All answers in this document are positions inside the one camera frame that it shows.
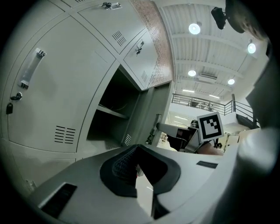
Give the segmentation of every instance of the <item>metal locker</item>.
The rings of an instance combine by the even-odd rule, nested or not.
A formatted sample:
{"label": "metal locker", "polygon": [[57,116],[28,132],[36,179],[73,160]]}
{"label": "metal locker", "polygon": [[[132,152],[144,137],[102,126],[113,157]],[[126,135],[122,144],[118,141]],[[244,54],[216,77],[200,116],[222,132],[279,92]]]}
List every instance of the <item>metal locker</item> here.
{"label": "metal locker", "polygon": [[31,49],[14,82],[9,140],[54,152],[76,152],[89,104],[115,58],[72,17]]}
{"label": "metal locker", "polygon": [[145,26],[129,1],[118,3],[120,8],[114,10],[106,10],[97,5],[84,9],[79,14],[91,23],[118,53],[121,53],[127,44],[145,29]]}
{"label": "metal locker", "polygon": [[124,58],[144,88],[149,84],[158,59],[151,36],[146,32]]}

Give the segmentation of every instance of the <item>railing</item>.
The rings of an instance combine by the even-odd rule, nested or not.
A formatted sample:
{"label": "railing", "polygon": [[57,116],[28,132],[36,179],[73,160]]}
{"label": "railing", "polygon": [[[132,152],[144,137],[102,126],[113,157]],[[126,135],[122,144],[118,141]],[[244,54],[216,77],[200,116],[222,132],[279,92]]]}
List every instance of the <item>railing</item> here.
{"label": "railing", "polygon": [[232,100],[227,104],[216,103],[211,100],[205,100],[197,97],[190,97],[180,94],[173,94],[172,103],[181,104],[184,106],[199,108],[211,112],[219,112],[221,115],[228,115],[238,111],[243,116],[247,116],[253,122],[253,127],[257,127],[257,119],[255,118],[250,106],[235,101],[235,95],[232,94]]}

